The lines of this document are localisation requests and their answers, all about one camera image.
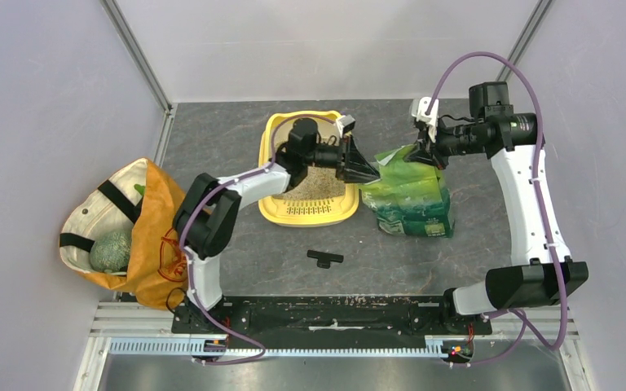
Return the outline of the green litter bag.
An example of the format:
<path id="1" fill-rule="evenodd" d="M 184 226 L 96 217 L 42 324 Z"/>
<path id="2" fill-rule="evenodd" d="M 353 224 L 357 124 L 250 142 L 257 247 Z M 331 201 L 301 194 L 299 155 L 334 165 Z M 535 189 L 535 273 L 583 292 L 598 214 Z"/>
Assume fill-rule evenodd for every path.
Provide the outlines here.
<path id="1" fill-rule="evenodd" d="M 361 201 L 375 215 L 378 228 L 395 236 L 453 236 L 450 191 L 442 172 L 404 158 L 412 146 L 375 155 L 381 178 L 360 185 Z"/>

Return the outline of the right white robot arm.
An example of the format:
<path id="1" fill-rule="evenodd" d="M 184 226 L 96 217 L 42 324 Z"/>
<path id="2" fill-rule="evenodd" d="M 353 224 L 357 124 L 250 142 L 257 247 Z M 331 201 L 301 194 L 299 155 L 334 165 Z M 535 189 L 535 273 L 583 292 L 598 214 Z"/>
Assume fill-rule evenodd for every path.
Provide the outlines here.
<path id="1" fill-rule="evenodd" d="M 558 227 L 536 115 L 514 111 L 504 81 L 469 88 L 470 122 L 446 126 L 436 106 L 430 97 L 413 100 L 410 113 L 419 134 L 407 160 L 445 169 L 452 156 L 485 155 L 503 192 L 511 234 L 510 266 L 489 270 L 481 282 L 448 289 L 439 326 L 458 333 L 470 324 L 470 315 L 566 304 L 588 280 L 589 268 L 573 260 Z"/>

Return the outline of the yellow litter box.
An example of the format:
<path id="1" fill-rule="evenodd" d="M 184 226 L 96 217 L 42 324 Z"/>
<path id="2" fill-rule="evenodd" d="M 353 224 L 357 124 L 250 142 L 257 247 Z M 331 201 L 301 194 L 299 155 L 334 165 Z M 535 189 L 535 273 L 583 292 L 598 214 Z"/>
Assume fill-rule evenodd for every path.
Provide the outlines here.
<path id="1" fill-rule="evenodd" d="M 340 135 L 335 120 L 337 111 L 299 111 L 272 115 L 262 133 L 258 164 L 271 159 L 271 141 L 283 144 L 297 119 L 311 118 L 320 140 L 337 146 Z M 359 189 L 336 179 L 334 169 L 310 167 L 296 188 L 281 195 L 268 196 L 258 202 L 261 215 L 280 226 L 307 228 L 337 224 L 351 217 L 359 206 Z"/>

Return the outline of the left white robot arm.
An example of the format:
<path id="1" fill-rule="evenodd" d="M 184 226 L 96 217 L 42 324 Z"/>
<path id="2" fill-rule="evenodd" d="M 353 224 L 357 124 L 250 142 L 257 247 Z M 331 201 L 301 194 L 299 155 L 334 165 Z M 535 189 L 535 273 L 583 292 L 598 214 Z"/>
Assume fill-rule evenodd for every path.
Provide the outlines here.
<path id="1" fill-rule="evenodd" d="M 270 155 L 256 169 L 215 178 L 198 175 L 177 213 L 173 226 L 179 247 L 187 258 L 187 297 L 196 306 L 192 322 L 203 332 L 215 332 L 223 322 L 217 304 L 223 298 L 220 286 L 220 255 L 231 241 L 238 213 L 257 201 L 284 194 L 303 182 L 310 167 L 331 169 L 346 184 L 366 184 L 380 173 L 358 150 L 352 135 L 355 119 L 341 116 L 333 120 L 337 140 L 323 142 L 318 123 L 322 117 L 297 114 L 284 119 L 292 128 L 286 141 L 271 136 Z"/>

